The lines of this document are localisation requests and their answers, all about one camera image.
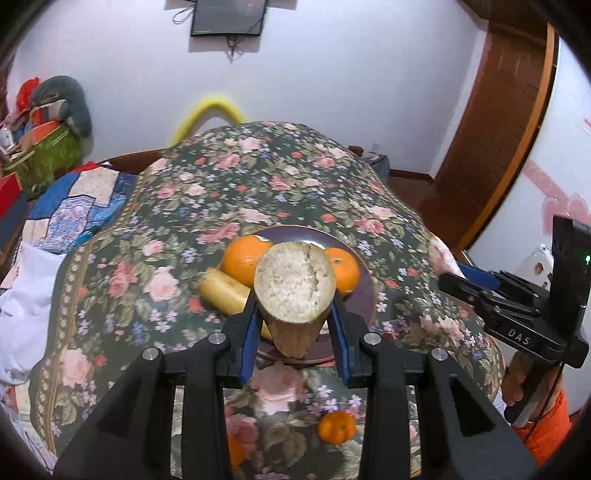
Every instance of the floral tablecloth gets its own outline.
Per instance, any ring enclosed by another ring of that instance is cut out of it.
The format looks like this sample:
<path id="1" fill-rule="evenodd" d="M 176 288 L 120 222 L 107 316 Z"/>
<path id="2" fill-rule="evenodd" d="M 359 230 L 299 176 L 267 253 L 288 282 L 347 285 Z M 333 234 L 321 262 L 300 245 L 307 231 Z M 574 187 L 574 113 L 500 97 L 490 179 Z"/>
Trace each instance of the floral tablecloth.
<path id="1" fill-rule="evenodd" d="M 32 418 L 60 453 L 121 372 L 147 346 L 179 351 L 221 327 L 196 281 L 234 237 L 267 225 L 334 235 L 374 278 L 371 329 L 400 347 L 448 350 L 491 398 L 502 376 L 497 347 L 477 317 L 437 289 L 417 214 L 344 147 L 289 123 L 220 127 L 165 152 L 143 172 L 119 218 L 68 255 L 58 274 L 47 352 L 31 385 Z M 358 474 L 365 391 L 343 387 L 333 365 L 259 360 L 248 387 L 226 391 L 226 425 L 248 452 L 237 478 L 352 479 Z M 172 471 L 180 476 L 180 407 Z M 317 419 L 349 412 L 357 435 L 333 446 Z M 411 469 L 420 468 L 417 412 L 409 401 Z"/>

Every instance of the metal screw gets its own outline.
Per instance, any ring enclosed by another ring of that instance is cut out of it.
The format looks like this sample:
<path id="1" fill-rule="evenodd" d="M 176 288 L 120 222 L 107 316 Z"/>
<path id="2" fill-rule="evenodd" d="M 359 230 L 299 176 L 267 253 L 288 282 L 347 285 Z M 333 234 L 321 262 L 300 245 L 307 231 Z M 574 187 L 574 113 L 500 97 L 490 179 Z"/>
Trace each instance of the metal screw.
<path id="1" fill-rule="evenodd" d="M 431 350 L 431 356 L 435 360 L 439 360 L 440 362 L 442 362 L 443 360 L 447 359 L 449 355 L 443 348 L 437 347 Z"/>
<path id="2" fill-rule="evenodd" d="M 213 332 L 209 337 L 207 337 L 209 343 L 213 343 L 214 345 L 220 345 L 226 340 L 226 335 L 222 332 Z"/>
<path id="3" fill-rule="evenodd" d="M 154 360 L 155 358 L 158 358 L 159 354 L 160 352 L 158 349 L 151 346 L 142 352 L 142 357 L 144 360 Z"/>
<path id="4" fill-rule="evenodd" d="M 368 343 L 370 345 L 377 345 L 378 343 L 380 343 L 382 341 L 382 338 L 377 334 L 377 333 L 366 333 L 363 336 L 363 339 L 365 341 L 365 343 Z"/>

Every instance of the gray stuffed toy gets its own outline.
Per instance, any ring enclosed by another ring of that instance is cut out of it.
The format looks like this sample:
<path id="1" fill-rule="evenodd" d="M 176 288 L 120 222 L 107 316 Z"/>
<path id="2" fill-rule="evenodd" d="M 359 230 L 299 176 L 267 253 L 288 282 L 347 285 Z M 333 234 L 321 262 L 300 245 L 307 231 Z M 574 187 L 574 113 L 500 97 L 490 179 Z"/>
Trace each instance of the gray stuffed toy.
<path id="1" fill-rule="evenodd" d="M 72 77 L 58 75 L 41 82 L 31 92 L 29 107 L 33 109 L 58 100 L 65 100 L 59 104 L 59 118 L 65 119 L 78 137 L 88 137 L 92 131 L 90 113 L 82 87 Z"/>

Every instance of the wooden floor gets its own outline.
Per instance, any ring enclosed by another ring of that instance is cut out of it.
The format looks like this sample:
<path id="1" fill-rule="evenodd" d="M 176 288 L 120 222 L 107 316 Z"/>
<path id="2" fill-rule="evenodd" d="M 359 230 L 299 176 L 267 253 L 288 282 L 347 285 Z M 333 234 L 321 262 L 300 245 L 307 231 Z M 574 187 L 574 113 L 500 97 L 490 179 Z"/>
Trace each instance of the wooden floor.
<path id="1" fill-rule="evenodd" d="M 459 195 L 443 194 L 425 180 L 389 177 L 390 189 L 422 217 L 426 227 L 451 249 L 466 233 L 474 218 L 475 206 Z"/>

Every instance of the baguette piece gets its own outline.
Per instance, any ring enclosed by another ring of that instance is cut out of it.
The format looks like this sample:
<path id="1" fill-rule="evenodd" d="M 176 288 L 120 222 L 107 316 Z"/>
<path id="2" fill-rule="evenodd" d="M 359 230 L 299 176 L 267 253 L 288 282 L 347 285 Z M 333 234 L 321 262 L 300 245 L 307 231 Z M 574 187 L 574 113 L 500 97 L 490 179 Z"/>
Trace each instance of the baguette piece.
<path id="1" fill-rule="evenodd" d="M 274 245 L 256 266 L 254 287 L 277 349 L 287 357 L 304 356 L 335 296 L 335 272 L 323 250 L 301 242 Z"/>

